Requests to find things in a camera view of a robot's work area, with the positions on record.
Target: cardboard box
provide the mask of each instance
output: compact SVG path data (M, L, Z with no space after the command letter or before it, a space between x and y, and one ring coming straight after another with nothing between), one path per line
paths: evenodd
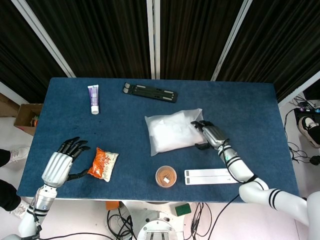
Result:
M0 117L16 117L19 105L0 93Z
M35 135L36 127L31 126L31 120L34 116L39 116L43 104L21 104L18 115L15 118L14 126L22 131L30 134L32 136Z

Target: blue table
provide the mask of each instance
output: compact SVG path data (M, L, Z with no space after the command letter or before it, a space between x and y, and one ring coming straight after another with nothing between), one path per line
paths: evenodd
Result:
M124 94L125 82L176 91L177 102ZM99 84L98 115L91 114L87 88L94 84ZM58 189L58 198L228 202L238 194L238 183L185 185L184 170L225 167L215 150L187 147L150 156L145 116L196 108L225 132L248 167L270 188L298 194L272 84L106 78L51 79L18 194L33 196L44 183L41 176L52 153L63 141L79 136L89 141L91 150L80 155L71 173L92 165L96 147L119 157L110 182L88 174L66 182ZM169 189L155 180L163 165L177 172L176 184Z

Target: snack bag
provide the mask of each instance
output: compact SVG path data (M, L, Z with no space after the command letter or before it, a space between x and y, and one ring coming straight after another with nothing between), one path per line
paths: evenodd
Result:
M88 171L88 174L91 174L98 179L104 179L106 182L109 182L112 169L114 168L118 155L118 153L103 151L97 147L96 155L93 160L92 167Z

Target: person's leg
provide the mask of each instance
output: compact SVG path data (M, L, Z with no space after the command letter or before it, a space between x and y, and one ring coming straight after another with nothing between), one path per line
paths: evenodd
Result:
M11 157L11 152L4 150L4 149L0 149L0 167L6 165Z
M6 211L13 211L20 202L21 198L17 195L15 187L0 179L0 207Z
M303 116L299 119L298 129L309 141L309 143L320 149L320 124L314 122L310 117Z

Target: container lid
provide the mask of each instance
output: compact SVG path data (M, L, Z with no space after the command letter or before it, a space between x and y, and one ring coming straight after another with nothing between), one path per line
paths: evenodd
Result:
M171 166L162 166L155 173L155 181L162 188L170 188L176 180L177 173Z
M99 113L99 106L97 106L97 105L91 106L91 113L94 115L98 114Z

